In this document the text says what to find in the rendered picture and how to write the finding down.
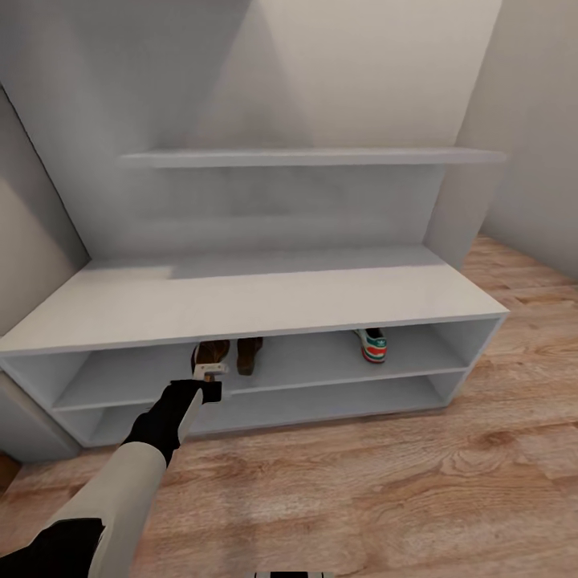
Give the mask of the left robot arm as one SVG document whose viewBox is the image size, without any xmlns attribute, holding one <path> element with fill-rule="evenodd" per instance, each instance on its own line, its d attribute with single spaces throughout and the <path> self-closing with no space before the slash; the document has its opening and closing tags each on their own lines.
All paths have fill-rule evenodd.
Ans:
<svg viewBox="0 0 578 578">
<path fill-rule="evenodd" d="M 171 381 L 161 399 L 100 471 L 25 548 L 0 558 L 0 578 L 124 578 L 173 451 L 202 404 L 222 399 L 229 367 L 196 364 L 193 379 Z"/>
</svg>

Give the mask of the sandal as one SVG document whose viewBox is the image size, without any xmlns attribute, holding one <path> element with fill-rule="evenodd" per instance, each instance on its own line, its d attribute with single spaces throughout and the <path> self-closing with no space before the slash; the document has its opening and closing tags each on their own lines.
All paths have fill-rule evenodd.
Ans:
<svg viewBox="0 0 578 578">
<path fill-rule="evenodd" d="M 201 342 L 197 346 L 197 353 L 192 354 L 191 366 L 194 372 L 196 364 L 218 364 L 229 353 L 230 340 L 215 340 Z M 207 376 L 206 381 L 214 381 L 214 376 Z"/>
<path fill-rule="evenodd" d="M 241 377 L 251 377 L 254 368 L 254 356 L 263 346 L 263 338 L 239 339 L 238 348 L 238 375 Z"/>
</svg>

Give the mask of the gym shoe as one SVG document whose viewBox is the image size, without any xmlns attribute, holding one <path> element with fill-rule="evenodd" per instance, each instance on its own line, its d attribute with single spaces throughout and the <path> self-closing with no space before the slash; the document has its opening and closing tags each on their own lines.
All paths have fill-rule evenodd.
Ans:
<svg viewBox="0 0 578 578">
<path fill-rule="evenodd" d="M 362 340 L 362 351 L 367 362 L 379 364 L 386 360 L 387 341 L 381 328 L 354 330 Z"/>
</svg>

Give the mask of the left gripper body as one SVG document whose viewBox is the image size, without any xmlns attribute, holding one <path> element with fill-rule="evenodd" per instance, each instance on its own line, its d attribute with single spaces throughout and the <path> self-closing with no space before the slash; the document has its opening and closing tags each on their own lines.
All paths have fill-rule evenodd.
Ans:
<svg viewBox="0 0 578 578">
<path fill-rule="evenodd" d="M 205 390 L 202 404 L 205 402 L 219 402 L 222 399 L 222 382 L 221 381 L 199 381 Z"/>
</svg>

